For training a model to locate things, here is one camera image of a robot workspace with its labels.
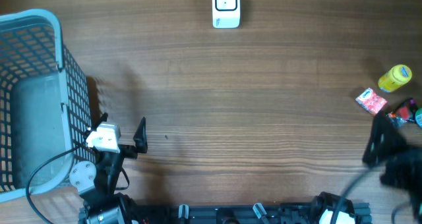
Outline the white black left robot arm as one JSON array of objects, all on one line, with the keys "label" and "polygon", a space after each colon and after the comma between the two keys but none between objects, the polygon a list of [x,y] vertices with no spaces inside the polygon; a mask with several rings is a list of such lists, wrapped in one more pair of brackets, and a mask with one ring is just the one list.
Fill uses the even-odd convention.
[{"label": "white black left robot arm", "polygon": [[133,145],[120,144],[117,124],[107,122],[108,114],[84,133],[84,144],[96,161],[80,161],[69,174],[71,184],[84,200],[79,223],[149,223],[138,205],[122,190],[128,189],[129,177],[123,168],[125,159],[136,159],[148,151],[146,119],[143,117],[133,136]]}]

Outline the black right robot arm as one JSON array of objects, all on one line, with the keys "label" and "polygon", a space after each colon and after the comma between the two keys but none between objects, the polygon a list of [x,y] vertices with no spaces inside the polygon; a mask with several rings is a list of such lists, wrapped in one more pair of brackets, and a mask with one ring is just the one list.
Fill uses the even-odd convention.
[{"label": "black right robot arm", "polygon": [[391,212],[394,223],[397,213],[411,208],[413,220],[421,222],[421,146],[409,143],[388,116],[380,112],[373,118],[367,147],[361,158],[365,169],[350,180],[340,195],[321,194],[314,199],[309,213],[311,223],[362,223],[363,217],[353,207],[349,195],[372,172],[379,175],[380,186],[386,191],[401,192],[407,201]]}]

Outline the yellow lidded jar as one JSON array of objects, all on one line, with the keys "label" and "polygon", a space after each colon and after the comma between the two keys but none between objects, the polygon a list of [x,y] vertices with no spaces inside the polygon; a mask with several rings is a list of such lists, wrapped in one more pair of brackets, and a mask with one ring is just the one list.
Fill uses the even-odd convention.
[{"label": "yellow lidded jar", "polygon": [[412,71],[406,65],[396,65],[382,75],[378,80],[378,87],[387,93],[394,92],[407,84],[412,78]]}]

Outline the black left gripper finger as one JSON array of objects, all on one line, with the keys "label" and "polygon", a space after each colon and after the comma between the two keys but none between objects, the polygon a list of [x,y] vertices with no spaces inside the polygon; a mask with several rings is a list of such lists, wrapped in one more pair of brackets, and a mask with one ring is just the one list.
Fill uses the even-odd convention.
[{"label": "black left gripper finger", "polygon": [[148,151],[148,142],[146,137],[146,118],[143,117],[138,125],[138,128],[133,136],[135,148],[138,153],[146,154]]},{"label": "black left gripper finger", "polygon": [[108,118],[108,113],[103,113],[100,118],[88,129],[88,130],[96,130],[102,122],[106,122]]}]

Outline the red white small carton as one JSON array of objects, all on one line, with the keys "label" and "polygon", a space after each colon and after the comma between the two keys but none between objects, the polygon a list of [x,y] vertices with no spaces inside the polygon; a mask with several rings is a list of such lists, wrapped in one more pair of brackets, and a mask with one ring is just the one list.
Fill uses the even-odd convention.
[{"label": "red white small carton", "polygon": [[372,115],[376,115],[387,104],[387,101],[378,96],[372,88],[367,88],[355,100]]}]

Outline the black red snack packet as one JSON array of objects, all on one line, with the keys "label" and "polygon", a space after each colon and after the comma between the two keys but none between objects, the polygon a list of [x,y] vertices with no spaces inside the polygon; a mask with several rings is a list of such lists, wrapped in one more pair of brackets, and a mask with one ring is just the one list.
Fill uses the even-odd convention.
[{"label": "black red snack packet", "polygon": [[406,98],[387,116],[395,128],[400,128],[406,123],[415,123],[415,114],[418,109],[414,98]]}]

